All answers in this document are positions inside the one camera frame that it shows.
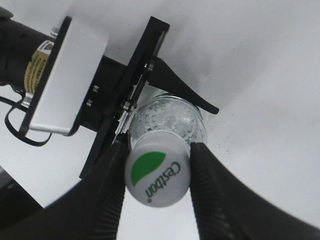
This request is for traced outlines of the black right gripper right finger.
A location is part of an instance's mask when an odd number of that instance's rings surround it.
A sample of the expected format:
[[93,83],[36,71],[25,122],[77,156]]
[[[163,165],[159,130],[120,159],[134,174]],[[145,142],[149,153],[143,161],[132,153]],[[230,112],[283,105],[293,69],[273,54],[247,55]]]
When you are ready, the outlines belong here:
[[190,193],[201,240],[318,240],[319,228],[271,204],[202,142],[190,148]]

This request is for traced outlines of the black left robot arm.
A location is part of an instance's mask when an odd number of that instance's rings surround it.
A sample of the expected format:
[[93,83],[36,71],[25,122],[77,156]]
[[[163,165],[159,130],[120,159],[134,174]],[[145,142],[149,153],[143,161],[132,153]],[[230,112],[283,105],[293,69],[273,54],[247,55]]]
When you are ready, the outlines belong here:
[[[36,94],[56,59],[71,18],[66,17],[57,38],[49,37],[12,20],[11,13],[0,16],[0,83],[22,96]],[[128,63],[123,65],[103,56],[72,126],[75,133],[84,126],[97,133],[80,178],[89,174],[103,148],[111,146],[116,128],[125,112],[132,111],[145,84],[189,101],[205,111],[219,109],[201,98],[158,57],[169,24],[151,17]]]

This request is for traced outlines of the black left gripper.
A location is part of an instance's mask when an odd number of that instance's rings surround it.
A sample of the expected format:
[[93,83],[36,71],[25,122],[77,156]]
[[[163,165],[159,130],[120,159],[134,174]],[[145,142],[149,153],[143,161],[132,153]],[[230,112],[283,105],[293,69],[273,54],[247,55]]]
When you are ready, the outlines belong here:
[[217,115],[219,108],[192,90],[166,63],[158,52],[170,25],[150,17],[129,60],[124,65],[103,56],[80,110],[80,125],[96,132],[79,177],[84,178],[98,162],[103,148],[108,148],[116,136],[123,113],[130,108],[134,87],[148,70],[149,85],[187,100],[203,110]]

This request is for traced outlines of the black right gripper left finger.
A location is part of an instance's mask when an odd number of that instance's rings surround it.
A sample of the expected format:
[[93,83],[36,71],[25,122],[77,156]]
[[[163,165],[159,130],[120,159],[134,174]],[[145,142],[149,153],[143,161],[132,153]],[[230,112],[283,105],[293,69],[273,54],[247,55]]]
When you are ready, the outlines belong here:
[[115,240],[128,145],[117,140],[92,171],[48,207],[0,233],[2,240]]

